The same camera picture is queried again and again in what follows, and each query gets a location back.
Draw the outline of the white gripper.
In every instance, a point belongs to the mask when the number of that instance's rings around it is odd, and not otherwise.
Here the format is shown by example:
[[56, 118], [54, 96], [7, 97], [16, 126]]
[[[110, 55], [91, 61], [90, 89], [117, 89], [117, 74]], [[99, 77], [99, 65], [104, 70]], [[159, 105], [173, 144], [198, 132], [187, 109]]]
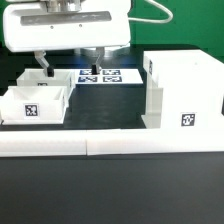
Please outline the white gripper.
[[100, 73], [104, 47], [124, 46], [130, 42], [128, 13], [131, 0], [81, 0], [80, 8], [52, 12], [47, 0], [7, 0], [3, 12], [6, 47], [12, 52], [34, 52], [47, 77], [54, 67], [46, 52], [75, 48], [96, 48], [93, 75]]

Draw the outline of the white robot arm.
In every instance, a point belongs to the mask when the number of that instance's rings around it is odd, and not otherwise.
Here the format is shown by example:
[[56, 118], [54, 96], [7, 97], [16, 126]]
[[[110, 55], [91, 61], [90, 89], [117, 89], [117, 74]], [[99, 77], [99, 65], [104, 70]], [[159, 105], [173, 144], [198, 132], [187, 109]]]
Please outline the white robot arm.
[[131, 0], [6, 0], [3, 34], [12, 52], [32, 52], [48, 77], [48, 51], [93, 48], [91, 70], [100, 72], [107, 47], [130, 42]]

